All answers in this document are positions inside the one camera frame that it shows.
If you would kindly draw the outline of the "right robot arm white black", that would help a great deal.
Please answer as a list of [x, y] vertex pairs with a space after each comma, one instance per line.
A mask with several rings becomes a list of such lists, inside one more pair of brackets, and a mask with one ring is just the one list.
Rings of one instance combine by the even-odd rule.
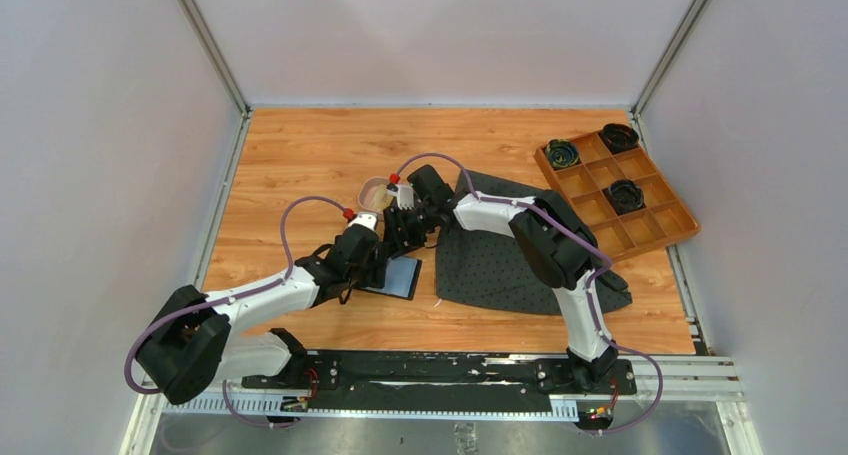
[[383, 211], [389, 253], [398, 256], [420, 248], [428, 234], [452, 223], [465, 231], [513, 239], [532, 274], [554, 294], [568, 330], [564, 367], [545, 370], [542, 387], [598, 391], [609, 382], [620, 353], [603, 319], [597, 290], [611, 259], [556, 192], [490, 195], [476, 189], [466, 169], [460, 173], [466, 179], [463, 191], [451, 188], [429, 164], [407, 178], [389, 176], [387, 191], [395, 199]]

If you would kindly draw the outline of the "gold credit card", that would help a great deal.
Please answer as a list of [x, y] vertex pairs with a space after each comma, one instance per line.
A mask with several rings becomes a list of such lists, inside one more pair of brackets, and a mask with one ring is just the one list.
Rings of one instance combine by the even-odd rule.
[[374, 186], [370, 191], [370, 196], [368, 207], [375, 212], [382, 212], [391, 205], [393, 200], [393, 195], [389, 192], [385, 184]]

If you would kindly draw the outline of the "black leather card holder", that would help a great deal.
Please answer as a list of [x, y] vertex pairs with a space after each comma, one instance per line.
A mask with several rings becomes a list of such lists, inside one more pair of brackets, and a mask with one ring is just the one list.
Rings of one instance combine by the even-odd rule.
[[403, 256], [390, 260], [384, 286], [366, 287], [362, 288], [362, 291], [411, 301], [415, 295], [421, 267], [422, 261], [416, 258]]

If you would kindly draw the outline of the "pink oval tray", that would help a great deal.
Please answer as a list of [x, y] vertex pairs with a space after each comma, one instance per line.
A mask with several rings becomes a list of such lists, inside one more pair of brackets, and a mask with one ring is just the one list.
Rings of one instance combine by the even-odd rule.
[[395, 200], [394, 190], [389, 185], [389, 180], [385, 178], [368, 179], [358, 195], [360, 207], [365, 211], [381, 215]]

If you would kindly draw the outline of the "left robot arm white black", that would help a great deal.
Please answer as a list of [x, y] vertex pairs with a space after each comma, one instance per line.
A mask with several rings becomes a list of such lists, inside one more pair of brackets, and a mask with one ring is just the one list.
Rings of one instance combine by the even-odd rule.
[[332, 244], [274, 276], [209, 293], [181, 287], [132, 345], [125, 374], [138, 364], [155, 385], [151, 391], [173, 405], [246, 376], [270, 376], [283, 388], [296, 387], [307, 365], [295, 354], [298, 342], [280, 331], [249, 336], [247, 330], [331, 300], [345, 303], [366, 283], [380, 247], [376, 224], [355, 220]]

